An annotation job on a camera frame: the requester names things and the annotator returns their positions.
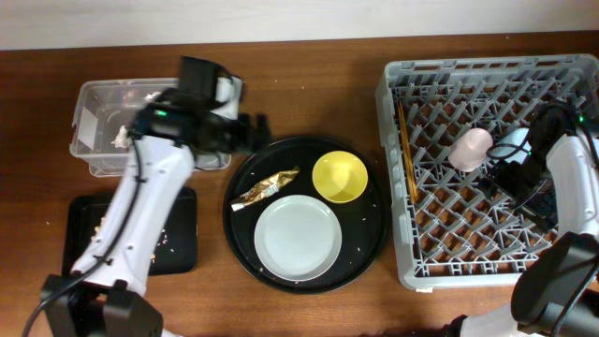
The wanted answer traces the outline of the blue cup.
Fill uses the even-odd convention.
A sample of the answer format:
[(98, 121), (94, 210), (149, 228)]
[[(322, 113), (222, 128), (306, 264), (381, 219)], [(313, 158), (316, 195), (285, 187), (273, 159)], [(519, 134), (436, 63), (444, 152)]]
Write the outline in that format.
[[(514, 146), (519, 146), (527, 137), (529, 129), (526, 127), (518, 128), (512, 131), (510, 134), (505, 136), (503, 139), (499, 141), (501, 147), (497, 146), (490, 153), (494, 156), (503, 157), (507, 154), (510, 154), (515, 151)], [(504, 159), (507, 163), (517, 162), (522, 164), (526, 159), (529, 151), (531, 150), (531, 145), (529, 142), (526, 142), (525, 145), (519, 150), (517, 153), (507, 157)]]

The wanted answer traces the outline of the pink cup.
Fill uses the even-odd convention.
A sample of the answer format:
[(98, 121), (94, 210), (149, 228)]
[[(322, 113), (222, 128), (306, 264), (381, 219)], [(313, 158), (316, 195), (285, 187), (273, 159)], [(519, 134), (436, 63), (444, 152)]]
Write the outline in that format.
[(463, 172), (472, 172), (487, 158), (487, 150), (493, 145), (491, 134), (483, 128), (471, 128), (452, 146), (447, 157), (449, 163)]

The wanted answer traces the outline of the brown coffee sachet wrapper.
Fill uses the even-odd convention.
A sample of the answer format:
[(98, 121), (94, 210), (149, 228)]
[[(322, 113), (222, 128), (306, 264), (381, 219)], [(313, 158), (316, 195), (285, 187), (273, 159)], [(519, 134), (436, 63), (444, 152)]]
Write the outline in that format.
[(247, 206), (258, 203), (258, 201), (271, 197), (291, 183), (299, 173), (300, 168), (295, 166), (290, 170), (280, 171), (256, 183), (249, 191), (231, 201), (231, 210), (236, 212)]

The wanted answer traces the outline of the white napkin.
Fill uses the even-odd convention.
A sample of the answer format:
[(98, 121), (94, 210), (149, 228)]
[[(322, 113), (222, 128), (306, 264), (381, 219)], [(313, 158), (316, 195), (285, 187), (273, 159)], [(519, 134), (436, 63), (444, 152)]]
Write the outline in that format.
[(121, 125), (115, 139), (111, 145), (116, 149), (127, 149), (132, 143), (132, 139), (128, 137), (128, 129), (125, 125)]

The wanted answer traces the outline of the wooden chopstick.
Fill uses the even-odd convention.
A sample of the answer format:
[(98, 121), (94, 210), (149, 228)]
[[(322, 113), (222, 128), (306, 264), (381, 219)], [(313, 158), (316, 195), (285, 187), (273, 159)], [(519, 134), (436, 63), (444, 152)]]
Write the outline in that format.
[(399, 106), (398, 106), (398, 113), (399, 113), (400, 129), (401, 129), (401, 135), (402, 135), (402, 149), (403, 149), (404, 161), (406, 164), (407, 183), (408, 183), (408, 188), (409, 188), (409, 192), (410, 192), (410, 199), (413, 204), (416, 204), (416, 200), (417, 200), (416, 177), (415, 177), (415, 173), (414, 173), (414, 166), (413, 166), (413, 160), (412, 160), (412, 156), (411, 156), (410, 142), (408, 139), (407, 125), (406, 125), (406, 121), (405, 121), (405, 117), (404, 117), (402, 104), (399, 104)]
[(406, 125), (404, 112), (403, 112), (401, 103), (398, 103), (398, 113), (399, 113), (400, 130), (401, 130), (401, 135), (402, 135), (403, 154), (404, 154), (404, 158), (405, 158), (405, 163), (407, 165), (406, 171), (408, 174), (408, 184), (412, 189), (414, 189), (414, 188), (416, 188), (415, 174), (414, 174), (412, 156), (411, 156), (411, 151), (410, 151), (411, 150), (410, 142), (409, 142), (408, 135), (407, 135), (407, 125)]

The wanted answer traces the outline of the yellow bowl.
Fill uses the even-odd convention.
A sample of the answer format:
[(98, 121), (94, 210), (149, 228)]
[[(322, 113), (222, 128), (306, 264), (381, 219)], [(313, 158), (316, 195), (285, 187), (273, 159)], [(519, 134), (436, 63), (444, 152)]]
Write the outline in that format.
[(321, 197), (332, 203), (343, 204), (362, 195), (368, 185), (369, 173), (355, 154), (333, 151), (315, 162), (312, 180)]

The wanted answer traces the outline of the grey plate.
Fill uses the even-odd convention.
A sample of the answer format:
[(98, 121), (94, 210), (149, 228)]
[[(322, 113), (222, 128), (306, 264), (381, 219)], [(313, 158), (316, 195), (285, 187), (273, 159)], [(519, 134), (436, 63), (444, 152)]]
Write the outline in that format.
[(324, 202), (293, 195), (269, 205), (257, 219), (254, 244), (266, 270), (306, 282), (331, 269), (343, 243), (340, 221)]

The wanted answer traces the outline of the food scraps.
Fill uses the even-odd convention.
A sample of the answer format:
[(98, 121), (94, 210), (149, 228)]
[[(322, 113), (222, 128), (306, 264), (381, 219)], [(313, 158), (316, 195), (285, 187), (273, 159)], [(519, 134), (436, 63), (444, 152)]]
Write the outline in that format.
[[(90, 241), (93, 242), (96, 238), (96, 236), (99, 234), (99, 231), (102, 227), (102, 225), (105, 222), (106, 217), (102, 216), (100, 218), (99, 224), (97, 226), (94, 227), (94, 234), (90, 236)], [(151, 264), (155, 264), (156, 263), (156, 253), (157, 253), (157, 248), (158, 247), (166, 247), (168, 244), (168, 233), (167, 230), (165, 228), (163, 228), (161, 230), (161, 234), (158, 238), (157, 244), (153, 250), (153, 253), (151, 255)]]

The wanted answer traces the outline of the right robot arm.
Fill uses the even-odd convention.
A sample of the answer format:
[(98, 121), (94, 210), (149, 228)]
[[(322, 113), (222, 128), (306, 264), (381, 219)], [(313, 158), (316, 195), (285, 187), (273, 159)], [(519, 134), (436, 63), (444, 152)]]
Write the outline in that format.
[(462, 315), (441, 329), (444, 336), (597, 336), (598, 140), (577, 108), (553, 100), (538, 108), (524, 143), (525, 159), (495, 157), (481, 186), (502, 191), (511, 209), (556, 241), (514, 286), (511, 301), (484, 315)]

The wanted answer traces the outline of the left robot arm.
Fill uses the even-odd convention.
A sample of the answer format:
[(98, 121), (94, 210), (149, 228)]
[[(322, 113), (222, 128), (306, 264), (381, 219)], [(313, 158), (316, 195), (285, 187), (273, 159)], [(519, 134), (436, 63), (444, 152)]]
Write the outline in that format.
[(128, 130), (125, 173), (105, 221), (67, 277), (51, 275), (30, 315), (55, 336), (160, 336), (164, 319), (145, 300), (152, 254), (175, 199), (205, 152), (253, 154), (270, 142), (264, 114), (230, 120), (220, 102), (168, 89), (141, 109)]

